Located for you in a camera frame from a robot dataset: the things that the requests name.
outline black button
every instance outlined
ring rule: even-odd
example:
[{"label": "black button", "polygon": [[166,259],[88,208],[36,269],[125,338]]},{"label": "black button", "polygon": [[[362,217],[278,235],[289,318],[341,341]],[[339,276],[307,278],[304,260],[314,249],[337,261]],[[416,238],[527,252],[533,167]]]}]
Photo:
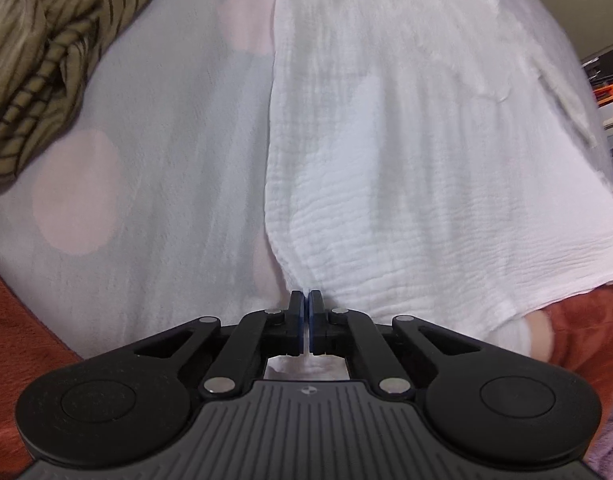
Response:
[{"label": "black button", "polygon": [[117,381],[77,384],[62,397],[64,412],[81,422],[107,422],[126,415],[136,403],[136,393]]},{"label": "black button", "polygon": [[499,377],[485,384],[480,397],[491,411],[513,418],[544,415],[555,404],[551,388],[528,377]]}]

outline orange blanket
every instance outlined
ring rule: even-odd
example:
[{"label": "orange blanket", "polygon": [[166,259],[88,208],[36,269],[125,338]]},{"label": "orange blanket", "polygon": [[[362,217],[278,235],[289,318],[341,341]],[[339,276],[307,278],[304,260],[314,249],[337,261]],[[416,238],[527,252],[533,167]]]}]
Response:
[{"label": "orange blanket", "polygon": [[0,279],[0,480],[30,463],[13,418],[18,396],[33,379],[78,359]]},{"label": "orange blanket", "polygon": [[[596,389],[603,423],[613,406],[613,286],[547,307],[555,331],[551,362],[580,374]],[[30,463],[14,422],[15,402],[34,378],[78,360],[0,279],[0,480]]]}]

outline small logo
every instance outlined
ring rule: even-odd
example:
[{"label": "small logo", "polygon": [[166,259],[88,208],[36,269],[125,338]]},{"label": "small logo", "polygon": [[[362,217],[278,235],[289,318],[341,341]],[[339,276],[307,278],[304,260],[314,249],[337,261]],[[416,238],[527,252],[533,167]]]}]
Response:
[{"label": "small logo", "polygon": [[317,394],[318,389],[315,386],[311,386],[311,384],[309,384],[309,386],[305,386],[300,391],[305,395],[311,396]]}]

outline pink polka dot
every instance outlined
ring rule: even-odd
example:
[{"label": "pink polka dot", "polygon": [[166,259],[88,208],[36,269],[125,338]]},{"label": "pink polka dot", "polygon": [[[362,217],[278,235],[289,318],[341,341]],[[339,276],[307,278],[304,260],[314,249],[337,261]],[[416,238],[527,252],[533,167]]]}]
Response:
[{"label": "pink polka dot", "polygon": [[255,238],[253,246],[253,281],[264,299],[274,303],[288,301],[282,270],[270,250],[264,229]]},{"label": "pink polka dot", "polygon": [[71,132],[46,152],[32,209],[49,244],[79,255],[110,240],[118,225],[121,168],[118,149],[98,130]]},{"label": "pink polka dot", "polygon": [[252,54],[273,52],[275,0],[227,0],[218,7],[220,30],[235,50]]}]

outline round black pad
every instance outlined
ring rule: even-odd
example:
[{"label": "round black pad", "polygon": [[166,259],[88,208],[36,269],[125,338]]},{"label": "round black pad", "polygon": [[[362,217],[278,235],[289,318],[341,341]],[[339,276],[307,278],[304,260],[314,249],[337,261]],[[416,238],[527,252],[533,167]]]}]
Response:
[{"label": "round black pad", "polygon": [[503,351],[452,356],[429,385],[425,410],[461,452],[528,467],[581,458],[601,415],[582,378]]},{"label": "round black pad", "polygon": [[80,422],[109,422],[126,415],[136,403],[136,393],[118,381],[76,384],[62,397],[64,412]]},{"label": "round black pad", "polygon": [[190,399],[157,358],[92,359],[31,383],[15,412],[35,458],[78,468],[133,462],[179,435]]},{"label": "round black pad", "polygon": [[484,404],[493,412],[514,418],[544,415],[555,404],[551,388],[529,377],[499,377],[480,390]]}]

